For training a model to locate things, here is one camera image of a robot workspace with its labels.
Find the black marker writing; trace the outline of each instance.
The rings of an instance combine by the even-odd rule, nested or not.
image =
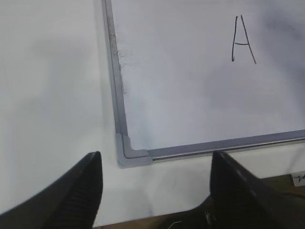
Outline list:
[[[247,45],[249,47],[251,55],[252,55],[252,58],[253,58],[253,61],[256,64],[256,60],[255,60],[255,57],[253,55],[253,51],[251,49],[251,45],[250,45],[250,42],[249,42],[247,29],[246,29],[246,26],[244,25],[244,18],[243,18],[242,15],[240,17],[242,19],[242,23],[243,23],[243,27],[244,27],[244,33],[245,33],[245,36],[246,36],[246,39],[247,39],[247,43],[237,43],[237,42],[235,42],[235,39],[236,39],[236,30],[237,30],[237,20],[238,20],[238,16],[236,16],[236,18],[235,18],[235,29],[234,29],[233,46],[232,46],[232,62],[234,62],[234,60],[235,60],[234,47],[237,44],[237,45]]]

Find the whiteboard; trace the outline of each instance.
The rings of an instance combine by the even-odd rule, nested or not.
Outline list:
[[[112,0],[133,149],[305,129],[305,1]]]

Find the black plastic object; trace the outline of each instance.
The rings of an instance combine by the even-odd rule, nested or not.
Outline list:
[[[87,154],[45,190],[0,216],[1,229],[90,229],[102,197],[102,159]]]
[[[302,199],[274,191],[226,153],[213,154],[210,190],[224,229],[305,228]]]

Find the gray plastic corner piece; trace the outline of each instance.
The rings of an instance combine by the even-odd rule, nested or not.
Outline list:
[[[133,150],[128,136],[115,134],[118,161],[123,167],[145,166],[153,163],[146,150]]]

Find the whiteboard frame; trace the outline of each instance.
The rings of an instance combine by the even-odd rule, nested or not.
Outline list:
[[[237,151],[305,141],[305,130],[297,130],[185,146],[173,146],[152,150],[133,150],[131,147],[130,138],[128,137],[122,75],[117,50],[111,0],[102,0],[102,5],[108,48],[117,158],[120,165],[123,167],[143,166],[159,160],[206,156],[215,151]]]

